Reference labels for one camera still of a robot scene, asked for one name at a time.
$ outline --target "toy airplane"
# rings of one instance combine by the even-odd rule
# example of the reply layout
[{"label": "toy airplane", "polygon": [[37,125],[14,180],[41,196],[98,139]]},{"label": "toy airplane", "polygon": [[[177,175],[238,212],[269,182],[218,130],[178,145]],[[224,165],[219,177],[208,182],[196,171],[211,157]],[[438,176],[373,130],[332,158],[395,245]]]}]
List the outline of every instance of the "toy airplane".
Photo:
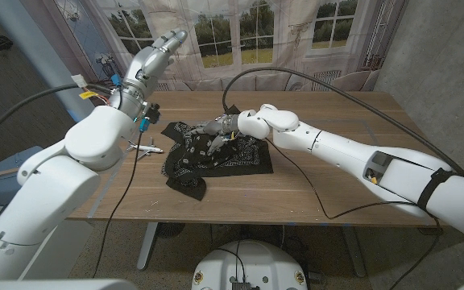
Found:
[{"label": "toy airplane", "polygon": [[[130,140],[128,140],[128,143],[130,144],[130,147],[128,147],[127,150],[137,149],[137,145],[135,143],[131,142]],[[139,150],[144,151],[144,153],[141,154],[139,157],[137,157],[137,160],[140,160],[144,156],[151,155],[150,153],[164,153],[164,151],[162,149],[157,148],[157,147],[155,147],[155,145],[153,145],[153,138],[152,137],[150,137],[150,144],[148,146],[139,145]]]}]

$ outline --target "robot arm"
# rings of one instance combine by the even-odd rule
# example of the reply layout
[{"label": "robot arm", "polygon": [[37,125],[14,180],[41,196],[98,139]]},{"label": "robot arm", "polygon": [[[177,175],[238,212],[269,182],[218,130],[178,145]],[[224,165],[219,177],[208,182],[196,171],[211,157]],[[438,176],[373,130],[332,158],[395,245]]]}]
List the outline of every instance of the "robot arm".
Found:
[{"label": "robot arm", "polygon": [[121,158],[121,138],[130,139],[135,119],[158,106],[146,99],[187,38],[174,30],[144,48],[132,60],[122,91],[111,106],[98,106],[65,138],[33,155],[19,169],[22,188],[0,216],[0,280],[16,280],[48,234],[96,191],[100,176]]},{"label": "robot arm", "polygon": [[454,175],[442,160],[411,149],[370,146],[317,129],[289,111],[263,105],[232,119],[232,130],[258,139],[273,128],[277,147],[308,152],[348,172],[383,201],[419,218],[428,213],[464,233],[464,177]]}]

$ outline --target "black cable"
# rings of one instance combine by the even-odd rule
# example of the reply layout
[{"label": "black cable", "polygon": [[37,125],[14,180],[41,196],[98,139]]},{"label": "black cable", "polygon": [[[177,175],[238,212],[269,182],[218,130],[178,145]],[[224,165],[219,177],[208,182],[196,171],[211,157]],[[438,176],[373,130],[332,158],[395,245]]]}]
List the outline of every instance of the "black cable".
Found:
[{"label": "black cable", "polygon": [[[235,256],[239,258],[239,243],[241,240],[238,240],[238,246],[235,249]],[[238,258],[235,260],[235,280],[238,280]],[[243,270],[243,277],[242,277],[242,282],[245,283],[245,278],[244,278],[244,270]]]},{"label": "black cable", "polygon": [[[371,203],[371,204],[368,204],[368,205],[361,205],[361,206],[358,206],[358,207],[355,207],[353,209],[349,209],[347,211],[344,211],[342,213],[339,213],[335,216],[332,216],[330,217],[327,212],[325,211],[325,207],[323,206],[323,204],[321,203],[321,199],[320,199],[320,196],[318,195],[318,192],[317,190],[314,188],[314,185],[313,183],[311,182],[311,180],[307,177],[307,175],[305,174],[305,172],[302,170],[302,168],[300,168],[300,166],[298,166],[293,160],[289,159],[289,157],[287,157],[284,153],[282,153],[282,151],[273,144],[273,142],[266,138],[266,140],[287,160],[289,160],[289,162],[291,162],[293,165],[295,165],[296,168],[298,168],[298,170],[302,173],[302,175],[305,177],[305,179],[308,181],[308,183],[311,185],[311,188],[313,189],[314,191],[314,194],[316,195],[316,198],[318,199],[318,202],[320,203],[320,207],[321,207],[321,210],[323,210],[323,214],[330,220],[332,219],[335,219],[335,218],[339,218],[345,214],[348,214],[348,213],[351,213],[353,211],[356,211],[356,210],[359,210],[359,209],[365,209],[367,207],[371,207],[371,206],[375,206],[375,205],[413,205],[413,206],[418,206],[416,203],[414,202],[406,202],[406,201],[381,201],[381,202],[375,202],[375,203]],[[418,261],[416,261],[416,263],[411,267],[409,268],[409,270],[407,270],[394,284],[393,286],[391,286],[390,290],[393,289],[405,276],[407,276],[409,273],[411,273],[411,271],[413,271],[417,266],[418,264],[421,263],[421,261],[423,261],[425,259],[425,257],[427,257],[429,255],[429,253],[433,250],[433,248],[437,245],[438,243],[438,240],[440,239],[440,235],[442,233],[442,230],[441,230],[441,226],[440,226],[440,222],[438,221],[438,219],[436,217],[434,217],[433,215],[431,215],[430,213],[427,213],[431,218],[434,219],[434,221],[436,222],[436,227],[438,228],[438,234],[436,235],[436,238],[434,239],[433,241],[433,244],[431,245],[431,247],[418,259]]]},{"label": "black cable", "polygon": [[429,148],[431,151],[433,151],[434,153],[436,153],[436,155],[438,155],[440,158],[442,158],[448,165],[450,165],[450,167],[452,167],[457,173],[460,173],[462,175],[464,175],[464,170],[463,168],[461,168],[461,166],[459,166],[458,164],[456,164],[456,162],[454,162],[454,160],[452,160],[447,154],[443,153],[439,148],[437,148],[436,146],[434,146],[431,142],[429,142],[427,139],[423,138],[422,136],[418,135],[416,132],[414,132],[413,130],[407,128],[406,126],[404,126],[403,124],[399,123],[398,121],[396,121],[394,118],[386,115],[385,113],[377,110],[375,107],[373,106],[370,106],[368,105],[367,103],[365,103],[364,101],[361,101],[359,99],[357,99],[356,97],[352,96],[352,95],[349,95],[348,93],[345,93],[344,91],[336,88],[335,86],[333,85],[329,85],[327,84],[326,82],[324,81],[320,81],[318,80],[316,77],[311,77],[311,76],[308,76],[302,72],[297,72],[295,70],[292,70],[292,69],[289,69],[289,68],[275,68],[275,67],[267,67],[267,68],[252,68],[252,69],[247,69],[246,71],[244,72],[241,72],[239,73],[237,76],[235,76],[232,81],[230,81],[230,83],[226,86],[225,88],[225,91],[223,91],[223,98],[222,98],[222,103],[223,103],[223,109],[225,110],[225,112],[228,110],[228,107],[226,105],[226,102],[225,102],[225,99],[226,99],[226,94],[227,92],[229,91],[230,87],[232,86],[233,83],[236,82],[236,80],[240,77],[242,77],[243,75],[247,74],[247,73],[252,73],[252,72],[258,72],[258,71],[279,71],[279,72],[286,72],[286,73],[291,73],[291,74],[295,74],[299,77],[303,77],[307,80],[310,80],[310,81],[313,81],[313,82],[316,82],[320,85],[323,85],[325,86],[326,88],[328,89],[331,89],[333,90],[334,92],[336,93],[339,93],[340,95],[342,95],[343,97],[346,97],[347,99],[353,101],[354,103],[360,105],[361,107],[369,110],[370,112],[378,115],[379,117],[383,118],[384,120],[390,122],[391,124],[393,124],[394,126],[396,126],[397,128],[401,129],[402,131],[404,131],[405,133],[411,135],[414,139],[416,139],[418,142],[422,143],[423,145],[425,145],[427,148]]},{"label": "black cable", "polygon": [[273,144],[273,142],[266,138],[266,140],[287,160],[289,160],[289,162],[291,162],[293,165],[295,165],[295,167],[300,171],[300,173],[302,173],[302,175],[305,177],[305,179],[307,180],[307,182],[309,183],[309,185],[311,185],[311,188],[313,189],[314,191],[314,195],[316,195],[316,198],[318,199],[318,203],[320,203],[320,207],[321,207],[321,210],[323,210],[323,214],[330,220],[333,220],[335,218],[339,218],[345,214],[348,214],[348,213],[351,213],[353,211],[356,211],[356,210],[359,210],[359,209],[365,209],[367,207],[371,207],[371,206],[374,206],[374,205],[413,205],[413,206],[418,206],[416,203],[414,202],[406,202],[406,201],[381,201],[381,202],[375,202],[375,203],[370,203],[368,205],[361,205],[361,206],[358,206],[358,207],[355,207],[353,209],[349,209],[345,212],[342,212],[342,213],[339,213],[335,216],[332,216],[330,217],[327,212],[325,211],[325,207],[323,206],[323,203],[321,202],[321,198],[320,196],[318,195],[318,192],[316,190],[316,188],[314,187],[313,185],[313,182],[311,182],[311,180],[307,177],[307,174],[305,174],[305,172],[302,170],[302,168],[300,168],[300,166],[298,166],[293,160],[289,159],[289,157],[287,157],[284,153],[282,153],[282,151],[277,147],[275,146],[275,144]]},{"label": "black cable", "polygon": [[[239,258],[239,256],[237,254],[235,254],[233,251],[228,251],[227,249],[217,248],[216,250],[225,251],[227,253],[230,253],[230,254],[234,255],[236,257],[236,260],[239,259],[239,262],[241,263],[241,267],[242,267],[242,282],[245,283],[245,281],[246,281],[245,266],[242,264],[241,258]],[[236,280],[236,282],[238,282],[237,269],[236,269],[235,280]]]},{"label": "black cable", "polygon": [[[107,89],[106,87],[102,86],[102,85],[88,84],[87,87],[90,88],[90,89],[99,89],[104,93],[110,93],[110,90]],[[78,88],[77,84],[61,85],[61,86],[58,86],[56,88],[46,89],[46,90],[44,90],[44,91],[42,91],[40,93],[36,93],[36,94],[34,94],[34,95],[30,96],[30,97],[27,97],[24,100],[20,101],[19,103],[13,105],[11,108],[9,108],[9,110],[7,112],[5,112],[0,117],[0,125],[3,122],[5,122],[5,120],[7,120],[13,113],[15,113],[17,110],[19,110],[22,106],[25,106],[26,104],[28,104],[30,102],[33,102],[34,100],[36,100],[38,98],[45,97],[45,96],[47,96],[47,95],[49,95],[51,93],[56,93],[56,92],[60,92],[60,91],[66,90],[66,89],[75,89],[75,88]]]},{"label": "black cable", "polygon": [[122,85],[118,85],[118,89],[119,89],[119,106],[118,106],[118,110],[121,109],[121,105],[122,105]]},{"label": "black cable", "polygon": [[135,168],[137,167],[137,159],[139,157],[139,145],[141,144],[141,136],[143,136],[143,132],[139,132],[139,140],[137,141],[137,150],[135,151],[134,168],[132,169],[130,181],[128,182],[128,185],[126,186],[125,192],[123,193],[121,199],[119,199],[118,203],[114,207],[114,210],[110,214],[109,219],[106,221],[105,231],[103,232],[103,239],[101,241],[100,254],[97,257],[96,269],[94,269],[93,278],[96,276],[97,268],[99,267],[100,261],[102,260],[103,247],[105,246],[105,238],[106,238],[107,230],[109,229],[110,221],[112,220],[112,217],[114,216],[114,213],[118,209],[119,205],[121,205],[121,201],[125,198],[126,193],[128,193],[128,189],[130,188],[130,185],[132,184],[132,181],[134,180]]},{"label": "black cable", "polygon": [[214,247],[214,237],[213,237],[213,224],[209,224],[210,228],[210,250]]}]

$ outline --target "paisley fabric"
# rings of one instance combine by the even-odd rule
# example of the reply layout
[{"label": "paisley fabric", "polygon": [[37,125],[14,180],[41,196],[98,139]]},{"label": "paisley fabric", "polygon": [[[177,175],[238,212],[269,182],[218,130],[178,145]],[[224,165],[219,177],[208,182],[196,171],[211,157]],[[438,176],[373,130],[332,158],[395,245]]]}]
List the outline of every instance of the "paisley fabric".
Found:
[{"label": "paisley fabric", "polygon": [[201,201],[206,190],[202,177],[273,173],[265,141],[250,136],[236,138],[208,156],[215,136],[184,136],[192,129],[183,122],[172,122],[162,132],[175,141],[162,166],[162,174],[169,177],[166,184],[172,189]]}]

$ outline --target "grass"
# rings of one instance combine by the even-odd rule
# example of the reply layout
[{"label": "grass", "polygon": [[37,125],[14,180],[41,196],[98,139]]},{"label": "grass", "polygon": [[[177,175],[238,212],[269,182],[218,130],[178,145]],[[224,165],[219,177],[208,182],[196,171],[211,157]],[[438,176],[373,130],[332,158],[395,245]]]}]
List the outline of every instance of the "grass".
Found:
[{"label": "grass", "polygon": [[[339,48],[342,46],[346,46],[346,39],[345,40],[333,40],[332,41],[332,48]],[[313,43],[312,49],[321,49],[321,48],[329,48],[329,41],[320,41]]]},{"label": "grass", "polygon": [[[271,63],[273,61],[273,48],[259,49],[259,61],[256,61],[256,57],[255,49],[241,52],[242,64]],[[219,56],[203,56],[201,61],[203,61],[204,68],[216,68],[234,63],[232,52]]]}]

